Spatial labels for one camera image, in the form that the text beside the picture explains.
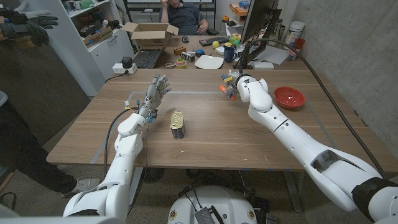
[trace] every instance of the man's hand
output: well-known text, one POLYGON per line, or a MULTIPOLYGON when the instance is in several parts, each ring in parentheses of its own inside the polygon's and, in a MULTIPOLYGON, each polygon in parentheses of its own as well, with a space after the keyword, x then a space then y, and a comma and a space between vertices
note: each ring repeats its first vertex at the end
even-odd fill
POLYGON ((200 25, 197 31, 197 34, 203 34, 204 32, 206 32, 207 28, 204 25, 200 25))
POLYGON ((209 29, 209 23, 207 23, 206 19, 202 19, 199 22, 199 28, 198 28, 197 34, 198 35, 204 34, 207 29, 209 29))
POLYGON ((162 3, 163 8, 167 8, 167 0, 160 0, 160 3, 162 3))

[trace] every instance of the man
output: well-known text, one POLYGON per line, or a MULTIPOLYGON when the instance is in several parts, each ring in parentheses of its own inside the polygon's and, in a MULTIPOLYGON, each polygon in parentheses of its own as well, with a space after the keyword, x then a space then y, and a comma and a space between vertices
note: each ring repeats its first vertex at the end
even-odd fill
MULTIPOLYGON (((29 4, 23 2, 18 7, 29 19, 27 24, 19 25, 18 30, 22 30, 22 33, 17 33, 10 22, 5 24, 6 20, 0 16, 0 40, 25 36, 32 41, 31 46, 48 44, 49 38, 43 27, 52 29, 52 26, 58 24, 53 20, 58 18, 43 16, 50 14, 49 11, 26 13, 24 9, 28 6, 29 4)), ((0 165, 18 169, 44 187, 60 192, 64 197, 91 190, 99 184, 99 179, 75 180, 71 175, 64 174, 56 165, 46 161, 47 155, 47 151, 38 144, 22 116, 8 102, 8 96, 0 91, 0 165)))
POLYGON ((179 35, 201 35, 209 28, 209 23, 193 4, 182 0, 160 0, 162 8, 159 21, 179 28, 179 35))

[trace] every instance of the dark shirt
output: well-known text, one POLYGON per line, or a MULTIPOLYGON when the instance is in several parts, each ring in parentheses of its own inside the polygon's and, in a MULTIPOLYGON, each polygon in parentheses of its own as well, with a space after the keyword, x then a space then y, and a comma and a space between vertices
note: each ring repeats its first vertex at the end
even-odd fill
MULTIPOLYGON (((162 20, 163 9, 159 12, 159 22, 162 20)), ((177 27, 179 35, 198 35, 197 25, 204 19, 199 9, 190 3, 183 3, 182 7, 167 6, 169 24, 177 27)))

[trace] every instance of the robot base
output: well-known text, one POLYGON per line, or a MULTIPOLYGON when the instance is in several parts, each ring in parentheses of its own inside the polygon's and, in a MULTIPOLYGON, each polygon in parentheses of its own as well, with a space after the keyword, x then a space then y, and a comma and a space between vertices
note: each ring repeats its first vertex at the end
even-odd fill
MULTIPOLYGON (((193 190, 187 192, 187 197, 200 211, 200 205, 205 208, 214 206, 225 224, 227 223, 257 223, 251 204, 240 194, 220 186, 203 186, 195 188, 198 200, 193 190)), ((185 195, 174 202, 170 209, 168 224, 198 223, 192 203, 185 195)), ((215 223, 219 223, 214 213, 211 213, 215 223)))

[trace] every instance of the tennis ball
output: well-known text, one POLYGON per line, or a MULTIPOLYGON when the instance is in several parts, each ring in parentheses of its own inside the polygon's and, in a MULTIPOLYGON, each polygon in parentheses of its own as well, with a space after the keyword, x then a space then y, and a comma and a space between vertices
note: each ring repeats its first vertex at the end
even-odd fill
POLYGON ((217 47, 220 46, 220 43, 218 41, 214 41, 212 45, 213 45, 213 48, 216 49, 217 47))

